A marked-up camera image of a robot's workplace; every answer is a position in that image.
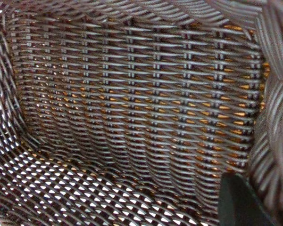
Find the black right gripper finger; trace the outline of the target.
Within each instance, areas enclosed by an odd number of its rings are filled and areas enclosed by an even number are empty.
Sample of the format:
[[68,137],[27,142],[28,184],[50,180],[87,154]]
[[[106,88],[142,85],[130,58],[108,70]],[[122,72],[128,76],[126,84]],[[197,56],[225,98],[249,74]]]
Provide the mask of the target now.
[[221,226],[275,226],[245,177],[224,173],[220,181],[218,219]]

